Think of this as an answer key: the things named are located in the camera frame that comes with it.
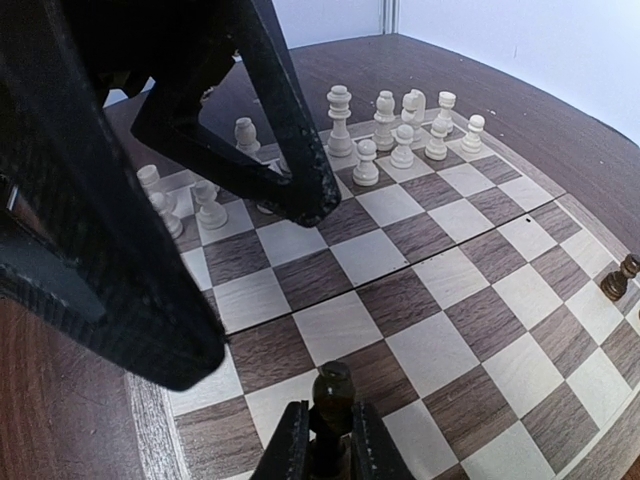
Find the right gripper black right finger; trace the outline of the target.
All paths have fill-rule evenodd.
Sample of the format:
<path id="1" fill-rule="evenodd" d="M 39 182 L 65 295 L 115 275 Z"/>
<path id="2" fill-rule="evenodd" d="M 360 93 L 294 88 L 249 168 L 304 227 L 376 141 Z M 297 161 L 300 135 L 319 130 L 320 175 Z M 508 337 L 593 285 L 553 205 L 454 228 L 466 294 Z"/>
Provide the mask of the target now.
<path id="1" fill-rule="evenodd" d="M 352 420 L 352 479 L 415 479 L 374 405 L 356 402 Z"/>

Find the dark pawn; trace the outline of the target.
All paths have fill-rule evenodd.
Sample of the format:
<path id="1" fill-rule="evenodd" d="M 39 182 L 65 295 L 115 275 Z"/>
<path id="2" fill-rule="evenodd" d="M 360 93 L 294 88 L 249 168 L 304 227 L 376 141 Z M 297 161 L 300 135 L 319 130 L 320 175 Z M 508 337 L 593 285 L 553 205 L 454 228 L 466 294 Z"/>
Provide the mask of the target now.
<path id="1" fill-rule="evenodd" d="M 639 273 L 639 256 L 629 253 L 617 270 L 609 272 L 600 282 L 605 296 L 613 302 L 620 300 L 627 292 L 628 283 Z"/>

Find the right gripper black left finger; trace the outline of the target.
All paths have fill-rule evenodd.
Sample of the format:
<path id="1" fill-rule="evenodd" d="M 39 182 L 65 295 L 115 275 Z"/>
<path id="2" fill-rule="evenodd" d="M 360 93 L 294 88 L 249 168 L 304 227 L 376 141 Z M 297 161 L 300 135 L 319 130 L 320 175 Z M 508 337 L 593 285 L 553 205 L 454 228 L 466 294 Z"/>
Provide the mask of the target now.
<path id="1" fill-rule="evenodd" d="M 304 480 L 309 477 L 309 402 L 290 402 L 251 480 Z"/>

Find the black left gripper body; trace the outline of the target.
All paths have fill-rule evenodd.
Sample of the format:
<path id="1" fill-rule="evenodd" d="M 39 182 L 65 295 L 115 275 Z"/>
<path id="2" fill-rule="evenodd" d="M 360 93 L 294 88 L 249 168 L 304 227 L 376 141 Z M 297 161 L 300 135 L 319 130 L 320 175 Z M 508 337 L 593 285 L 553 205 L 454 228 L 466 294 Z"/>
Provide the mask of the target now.
<path id="1" fill-rule="evenodd" d="M 196 122 L 202 91 L 220 82 L 241 51 L 258 53 L 255 1 L 162 1 L 120 4 L 141 25 L 157 52 L 136 38 L 119 41 L 123 66 L 148 73 L 156 84 L 133 131 L 150 148 L 231 190 L 258 181 L 259 170 Z M 99 79 L 109 68 L 100 56 L 101 4 L 75 1 L 5 1 L 1 5 L 1 94 L 22 99 L 55 139 L 70 142 L 72 128 L 90 109 L 102 113 Z"/>

